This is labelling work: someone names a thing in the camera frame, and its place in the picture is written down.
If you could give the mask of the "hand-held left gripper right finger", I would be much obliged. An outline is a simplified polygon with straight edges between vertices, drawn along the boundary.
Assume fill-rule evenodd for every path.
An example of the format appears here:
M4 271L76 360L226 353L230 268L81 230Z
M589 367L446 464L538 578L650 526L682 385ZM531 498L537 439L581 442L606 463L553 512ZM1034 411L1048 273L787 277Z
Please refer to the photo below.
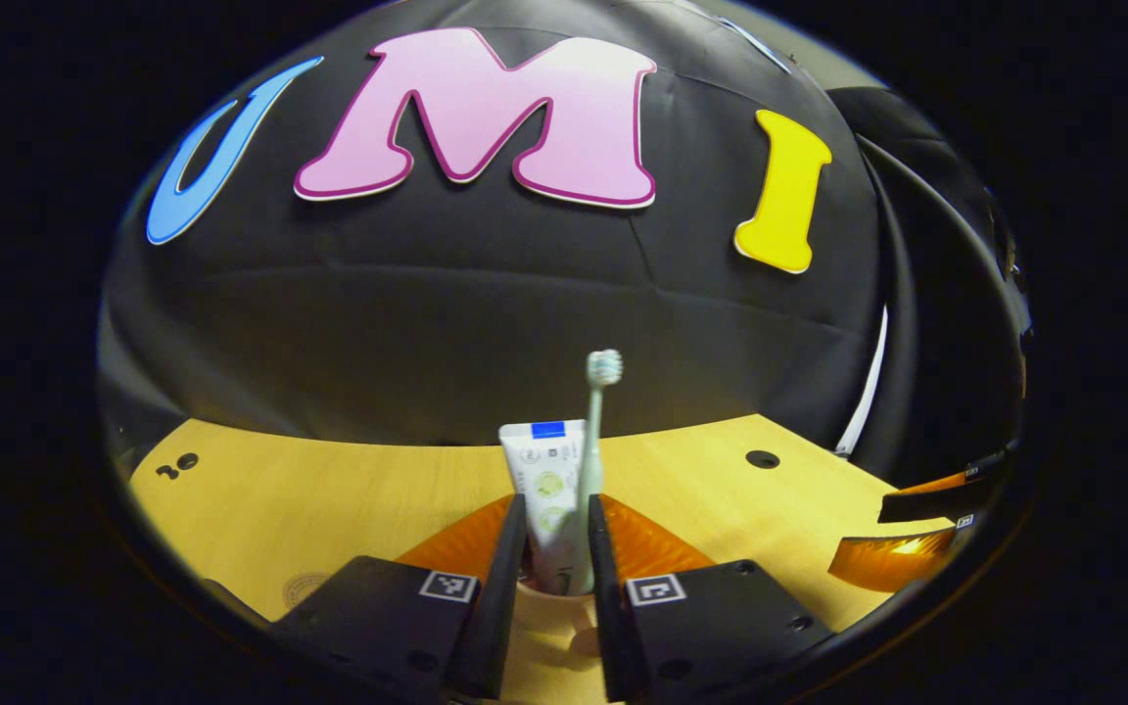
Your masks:
M608 700L738 704L795 675L836 634L752 559L623 578L613 500L589 500L596 629Z

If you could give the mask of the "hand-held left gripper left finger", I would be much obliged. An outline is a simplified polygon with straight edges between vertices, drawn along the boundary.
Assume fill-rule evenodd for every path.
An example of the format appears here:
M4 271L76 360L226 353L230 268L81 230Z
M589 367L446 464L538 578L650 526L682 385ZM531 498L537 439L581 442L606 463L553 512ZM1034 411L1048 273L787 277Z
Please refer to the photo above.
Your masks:
M484 576L356 556L268 633L361 688L367 704L497 699L506 660L527 500L496 502Z

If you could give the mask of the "cream cup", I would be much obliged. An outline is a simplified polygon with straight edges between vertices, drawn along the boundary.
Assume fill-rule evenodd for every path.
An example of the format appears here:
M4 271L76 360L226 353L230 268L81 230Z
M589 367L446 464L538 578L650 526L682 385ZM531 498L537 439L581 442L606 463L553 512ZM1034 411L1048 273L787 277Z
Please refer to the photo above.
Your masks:
M537 590L532 556L521 554L500 705L609 705L594 598Z

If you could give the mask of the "white toothpaste tube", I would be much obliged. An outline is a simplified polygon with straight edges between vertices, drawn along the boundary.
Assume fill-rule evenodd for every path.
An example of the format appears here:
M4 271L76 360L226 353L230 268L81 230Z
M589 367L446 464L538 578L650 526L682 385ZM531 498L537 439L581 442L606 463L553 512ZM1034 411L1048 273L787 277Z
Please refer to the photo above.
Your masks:
M587 421L559 420L497 428L515 493L527 504L530 569L537 590L582 596L592 588L589 550L579 523L579 468Z

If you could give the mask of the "pale green toothbrush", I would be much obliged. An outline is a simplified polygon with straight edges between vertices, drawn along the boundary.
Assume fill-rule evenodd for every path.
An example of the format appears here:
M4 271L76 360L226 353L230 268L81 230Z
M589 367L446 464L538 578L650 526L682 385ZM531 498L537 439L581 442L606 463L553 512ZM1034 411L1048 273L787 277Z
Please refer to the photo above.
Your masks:
M581 455L579 455L576 510L569 527L572 576L569 579L569 596L583 596L594 585L594 573L589 548L589 500L603 486L603 459L599 439L603 418L603 393L622 381L624 361L615 349L594 350L587 356L587 418Z

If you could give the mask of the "wooden desktop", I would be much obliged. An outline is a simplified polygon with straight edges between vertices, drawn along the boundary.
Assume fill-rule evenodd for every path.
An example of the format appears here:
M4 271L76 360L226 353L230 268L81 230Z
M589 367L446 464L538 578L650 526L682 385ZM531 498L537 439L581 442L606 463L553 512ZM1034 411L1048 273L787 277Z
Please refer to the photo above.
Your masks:
M603 490L711 559L754 559L832 631L885 601L828 573L843 539L950 530L878 521L885 482L769 418L605 438ZM288 582L391 559L513 490L500 446L340 446L188 420L127 490L194 573L267 619Z

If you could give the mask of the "white strip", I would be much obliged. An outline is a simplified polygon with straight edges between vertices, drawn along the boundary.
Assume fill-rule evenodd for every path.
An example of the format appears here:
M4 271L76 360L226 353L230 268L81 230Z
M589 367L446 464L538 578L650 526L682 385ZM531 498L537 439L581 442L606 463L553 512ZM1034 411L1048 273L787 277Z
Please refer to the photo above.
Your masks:
M851 455L854 453L856 447L860 444L860 438L863 437L866 424L869 424L869 416L871 415L874 397L876 397L876 385L880 381L883 358L885 356L887 338L889 338L889 307L882 305L876 344L874 344L873 354L869 362L869 373L866 373L865 384L861 389L860 400L856 402L854 409L852 409L849 423L847 423L846 428L843 428L843 433L840 439L838 439L837 446L834 446L832 453L838 456L838 458L851 458Z

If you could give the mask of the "black backdrop cloth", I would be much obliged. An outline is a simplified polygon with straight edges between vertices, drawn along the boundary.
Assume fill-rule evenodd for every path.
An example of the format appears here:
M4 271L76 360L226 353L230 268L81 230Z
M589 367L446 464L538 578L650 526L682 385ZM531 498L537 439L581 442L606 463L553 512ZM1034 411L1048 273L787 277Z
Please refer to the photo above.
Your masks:
M215 102L117 228L98 412L358 446L760 415L916 485L1019 443L1006 218L917 108L689 0L395 0Z

